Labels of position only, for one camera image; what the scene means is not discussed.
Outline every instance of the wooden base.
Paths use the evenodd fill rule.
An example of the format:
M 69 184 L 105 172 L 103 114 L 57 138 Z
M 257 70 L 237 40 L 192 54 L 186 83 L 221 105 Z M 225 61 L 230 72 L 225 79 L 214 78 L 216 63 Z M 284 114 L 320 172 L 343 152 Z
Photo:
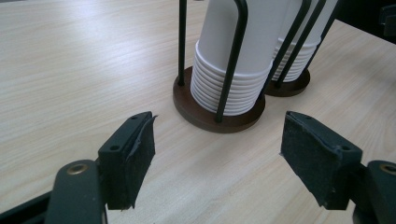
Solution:
M 265 90 L 266 95 L 289 97 L 298 95 L 305 90 L 311 80 L 309 71 L 305 69 L 301 75 L 292 82 L 283 82 L 280 88 L 276 87 L 276 81 L 271 81 Z
M 215 113 L 209 112 L 198 105 L 191 96 L 192 67 L 185 70 L 185 85 L 178 86 L 178 77 L 174 82 L 174 103 L 178 112 L 193 125 L 214 133 L 241 132 L 257 122 L 265 108 L 265 97 L 256 101 L 256 104 L 245 114 L 238 116 L 224 116 L 222 123 L 215 122 Z

